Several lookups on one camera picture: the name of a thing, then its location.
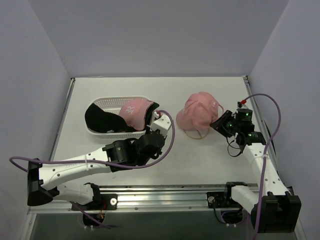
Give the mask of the gold wire hat stand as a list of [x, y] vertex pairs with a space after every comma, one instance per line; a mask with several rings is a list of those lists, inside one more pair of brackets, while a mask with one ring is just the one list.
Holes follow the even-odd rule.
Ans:
[[207, 128], [205, 130], [197, 130], [195, 128], [189, 129], [189, 130], [183, 130], [184, 134], [193, 140], [201, 140], [206, 138], [209, 133], [210, 133], [210, 129]]

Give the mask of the pink cap with white logo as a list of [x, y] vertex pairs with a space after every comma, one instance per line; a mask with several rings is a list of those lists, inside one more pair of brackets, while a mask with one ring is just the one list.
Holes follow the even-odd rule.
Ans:
[[152, 101], [135, 98], [125, 103], [118, 115], [124, 119], [129, 127], [143, 131], [146, 125], [147, 111], [152, 105]]

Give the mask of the plain pink baseball cap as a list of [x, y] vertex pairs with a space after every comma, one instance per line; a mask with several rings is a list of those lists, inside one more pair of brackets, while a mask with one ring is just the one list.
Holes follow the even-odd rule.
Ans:
[[205, 131], [218, 120], [224, 107], [208, 92], [192, 94], [176, 115], [178, 127], [184, 131]]

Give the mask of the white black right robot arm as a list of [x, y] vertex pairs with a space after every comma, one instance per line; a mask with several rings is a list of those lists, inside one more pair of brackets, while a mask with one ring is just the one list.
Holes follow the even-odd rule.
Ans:
[[225, 138], [234, 138], [257, 179], [259, 192], [253, 192], [246, 183], [227, 182], [222, 198], [214, 201], [221, 208], [238, 205], [250, 215], [258, 233], [292, 233], [301, 210], [301, 200], [281, 181], [266, 149], [261, 132], [255, 131], [253, 111], [239, 108], [227, 110], [210, 126]]

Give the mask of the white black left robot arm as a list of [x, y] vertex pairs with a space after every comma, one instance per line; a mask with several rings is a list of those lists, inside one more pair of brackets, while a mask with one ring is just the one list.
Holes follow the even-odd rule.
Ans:
[[27, 168], [27, 205], [34, 207], [63, 200], [97, 209], [102, 201], [99, 187], [93, 183], [77, 185], [72, 181], [94, 174], [145, 168], [149, 160], [157, 160], [162, 154], [171, 127], [170, 117], [157, 111], [149, 130], [139, 138], [116, 140], [60, 163], [32, 159]]

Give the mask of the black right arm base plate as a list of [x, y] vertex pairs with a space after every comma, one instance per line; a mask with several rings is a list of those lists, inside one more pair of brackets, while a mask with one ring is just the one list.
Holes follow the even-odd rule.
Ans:
[[230, 197], [225, 197], [223, 191], [209, 191], [206, 193], [207, 206], [209, 209], [213, 208], [223, 208], [223, 209], [231, 209], [231, 208], [241, 208], [242, 206], [232, 200]]

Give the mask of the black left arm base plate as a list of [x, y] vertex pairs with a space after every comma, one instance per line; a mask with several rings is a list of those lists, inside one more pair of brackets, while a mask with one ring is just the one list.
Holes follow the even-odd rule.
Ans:
[[106, 193], [100, 196], [100, 200], [92, 201], [85, 205], [76, 203], [84, 211], [113, 211], [118, 208], [118, 195], [115, 193]]

